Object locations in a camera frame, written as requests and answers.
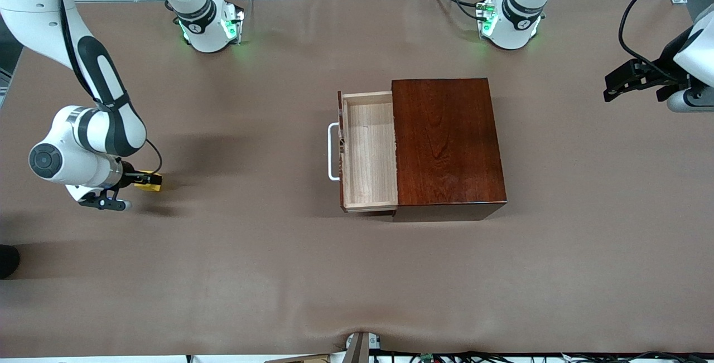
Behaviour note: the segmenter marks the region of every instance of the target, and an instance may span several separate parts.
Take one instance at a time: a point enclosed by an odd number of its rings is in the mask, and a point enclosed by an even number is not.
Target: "drawer handle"
[[[335,122],[327,127],[327,176],[333,182],[340,182],[339,177],[332,175],[332,128],[339,125],[340,122]]]

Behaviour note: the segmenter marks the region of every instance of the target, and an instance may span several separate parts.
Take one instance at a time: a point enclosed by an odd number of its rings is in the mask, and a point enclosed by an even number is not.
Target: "dark wood cabinet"
[[[461,221],[507,202],[487,79],[395,80],[337,98],[345,211]]]

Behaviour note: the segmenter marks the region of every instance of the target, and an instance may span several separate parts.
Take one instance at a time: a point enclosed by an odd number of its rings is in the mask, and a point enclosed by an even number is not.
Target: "yellow object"
[[[140,171],[145,174],[150,174],[151,171]],[[135,183],[134,184],[136,187],[140,188],[141,190],[145,190],[146,192],[161,192],[161,185],[140,185],[140,183]]]

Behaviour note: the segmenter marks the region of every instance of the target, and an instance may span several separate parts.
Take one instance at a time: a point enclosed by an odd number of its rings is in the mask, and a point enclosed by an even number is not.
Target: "reddish-brown wood top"
[[[506,201],[487,79],[392,81],[399,205]]]

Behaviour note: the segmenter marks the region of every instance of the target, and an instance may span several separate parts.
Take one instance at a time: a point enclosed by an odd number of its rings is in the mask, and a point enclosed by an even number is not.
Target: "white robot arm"
[[[674,112],[714,112],[714,4],[665,46],[653,62],[632,59],[605,77],[606,102],[628,91],[662,86],[658,101]]]
[[[486,0],[477,16],[482,38],[506,50],[525,46],[536,35],[541,13],[548,0]]]
[[[167,0],[185,40],[197,51],[216,52],[240,42],[243,10],[225,0]]]
[[[66,185],[80,205],[126,210],[130,203],[117,200],[118,189],[158,182],[160,176],[136,172],[120,159],[143,147],[146,127],[104,45],[84,25],[74,0],[0,0],[0,14],[20,43],[74,70],[95,104],[56,114],[47,136],[30,152],[31,169]]]

